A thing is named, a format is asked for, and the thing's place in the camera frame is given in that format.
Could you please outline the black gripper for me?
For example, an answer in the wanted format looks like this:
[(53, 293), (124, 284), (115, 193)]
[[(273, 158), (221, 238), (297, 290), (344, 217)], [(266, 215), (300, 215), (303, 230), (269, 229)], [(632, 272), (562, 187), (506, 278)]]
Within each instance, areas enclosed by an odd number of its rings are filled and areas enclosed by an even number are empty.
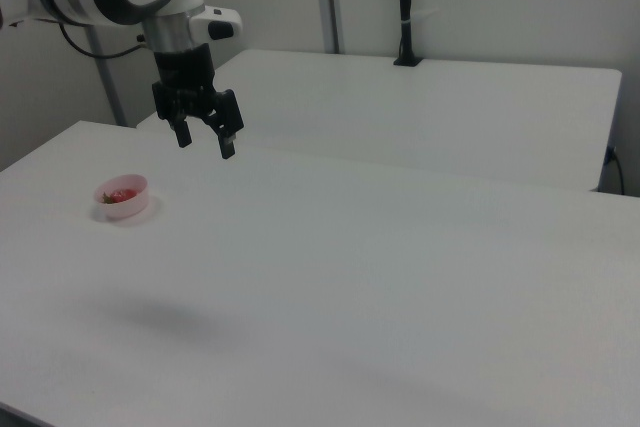
[(187, 116), (205, 119), (216, 133), (221, 156), (235, 154), (236, 133), (244, 121), (235, 93), (216, 92), (214, 66), (208, 45), (179, 53), (155, 53), (159, 80), (152, 84), (157, 116), (175, 133), (181, 148), (192, 143)]

